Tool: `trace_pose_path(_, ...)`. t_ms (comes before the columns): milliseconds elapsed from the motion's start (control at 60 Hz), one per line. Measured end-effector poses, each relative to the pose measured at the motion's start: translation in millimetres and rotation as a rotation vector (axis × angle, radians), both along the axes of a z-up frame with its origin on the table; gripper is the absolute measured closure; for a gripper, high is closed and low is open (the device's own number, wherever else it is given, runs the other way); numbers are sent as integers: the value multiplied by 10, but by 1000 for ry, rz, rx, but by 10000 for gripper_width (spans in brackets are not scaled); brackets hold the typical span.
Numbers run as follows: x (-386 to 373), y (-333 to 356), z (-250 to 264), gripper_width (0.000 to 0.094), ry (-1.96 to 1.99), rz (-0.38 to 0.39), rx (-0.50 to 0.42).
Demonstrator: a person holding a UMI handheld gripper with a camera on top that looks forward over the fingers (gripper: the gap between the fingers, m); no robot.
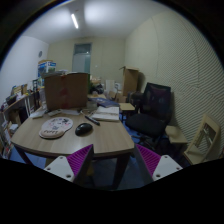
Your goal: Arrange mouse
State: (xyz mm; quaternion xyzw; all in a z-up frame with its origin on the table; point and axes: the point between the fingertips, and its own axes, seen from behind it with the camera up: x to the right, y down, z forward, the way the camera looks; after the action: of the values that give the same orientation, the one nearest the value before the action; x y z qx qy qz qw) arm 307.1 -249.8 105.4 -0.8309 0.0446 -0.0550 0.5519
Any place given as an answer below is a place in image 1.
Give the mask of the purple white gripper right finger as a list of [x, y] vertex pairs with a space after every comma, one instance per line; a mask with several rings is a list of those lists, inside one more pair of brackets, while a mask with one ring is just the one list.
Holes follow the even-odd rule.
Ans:
[[160, 156], [139, 144], [135, 145], [135, 158], [145, 182], [159, 180], [182, 169], [169, 155]]

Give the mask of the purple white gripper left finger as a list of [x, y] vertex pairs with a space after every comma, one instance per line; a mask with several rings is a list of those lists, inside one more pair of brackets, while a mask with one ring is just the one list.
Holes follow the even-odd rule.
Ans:
[[59, 156], [45, 171], [70, 182], [83, 182], [93, 158], [93, 145], [90, 144], [69, 156]]

